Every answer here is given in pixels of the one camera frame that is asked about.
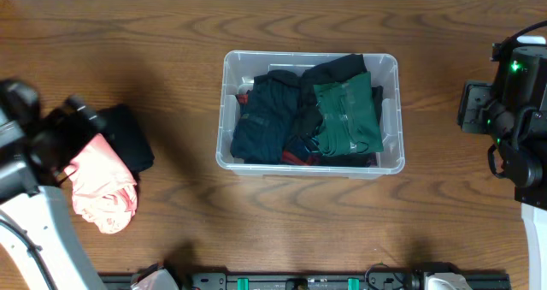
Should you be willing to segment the pink garment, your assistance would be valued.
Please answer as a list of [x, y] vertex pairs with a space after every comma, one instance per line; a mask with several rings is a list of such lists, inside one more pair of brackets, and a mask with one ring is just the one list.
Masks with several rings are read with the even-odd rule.
[[99, 133], [64, 169], [72, 182], [74, 212], [103, 234], [115, 234], [138, 208], [137, 182]]

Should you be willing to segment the black cloth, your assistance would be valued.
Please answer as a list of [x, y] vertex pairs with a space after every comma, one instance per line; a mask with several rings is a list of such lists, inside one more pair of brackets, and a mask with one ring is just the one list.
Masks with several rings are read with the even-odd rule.
[[155, 156], [149, 141], [127, 105], [117, 104], [97, 114], [105, 122], [104, 138], [132, 173], [138, 174], [153, 166]]

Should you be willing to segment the red plaid flannel shirt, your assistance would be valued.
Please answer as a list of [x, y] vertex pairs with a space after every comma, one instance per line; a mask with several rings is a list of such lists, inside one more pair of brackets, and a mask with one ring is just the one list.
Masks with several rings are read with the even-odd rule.
[[[243, 110], [247, 102], [247, 92], [236, 96]], [[328, 157], [319, 153], [313, 140], [315, 129], [322, 123], [321, 113], [316, 107], [313, 93], [300, 93], [298, 111], [282, 152], [280, 163], [299, 166], [335, 166], [335, 167], [370, 167], [376, 164], [376, 157], [369, 154], [349, 154]]]

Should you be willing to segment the dark green garment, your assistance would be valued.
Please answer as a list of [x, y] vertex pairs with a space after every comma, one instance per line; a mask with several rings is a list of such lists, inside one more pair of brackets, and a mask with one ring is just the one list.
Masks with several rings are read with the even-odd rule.
[[337, 157], [384, 150], [369, 72], [345, 82], [315, 85], [314, 90], [322, 115], [315, 139], [322, 155]]

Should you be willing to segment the black garment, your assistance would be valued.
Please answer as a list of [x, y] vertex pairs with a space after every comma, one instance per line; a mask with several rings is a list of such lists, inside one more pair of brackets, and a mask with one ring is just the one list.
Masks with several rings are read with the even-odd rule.
[[[322, 63], [306, 70], [299, 80], [301, 93], [313, 93], [315, 95], [315, 85], [324, 85], [333, 82], [345, 82], [358, 74], [366, 72], [368, 71], [365, 66], [363, 56], [356, 54], [343, 56], [339, 59], [333, 60], [331, 62]], [[383, 87], [372, 86], [372, 88], [377, 120], [380, 124], [380, 118], [382, 114], [381, 104], [383, 100]], [[315, 135], [313, 136], [313, 140], [317, 145]]]

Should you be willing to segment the dark navy garment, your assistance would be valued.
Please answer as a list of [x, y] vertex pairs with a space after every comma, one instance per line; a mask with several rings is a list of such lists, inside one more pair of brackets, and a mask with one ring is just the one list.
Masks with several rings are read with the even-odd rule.
[[254, 78], [230, 152], [245, 163], [278, 164], [298, 111], [299, 77], [273, 70]]

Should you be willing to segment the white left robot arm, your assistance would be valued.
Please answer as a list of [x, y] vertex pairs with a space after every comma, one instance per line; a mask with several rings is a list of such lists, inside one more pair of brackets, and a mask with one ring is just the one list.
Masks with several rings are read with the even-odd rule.
[[31, 289], [103, 289], [57, 176], [104, 122], [71, 96], [47, 116], [27, 83], [1, 82], [1, 245]]

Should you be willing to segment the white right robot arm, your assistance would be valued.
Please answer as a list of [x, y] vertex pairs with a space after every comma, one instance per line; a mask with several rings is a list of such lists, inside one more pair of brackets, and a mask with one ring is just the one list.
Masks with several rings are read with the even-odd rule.
[[546, 39], [508, 38], [492, 47], [498, 65], [491, 83], [465, 83], [456, 122], [464, 133], [486, 134], [490, 171], [512, 181], [521, 205], [529, 286], [546, 287]]

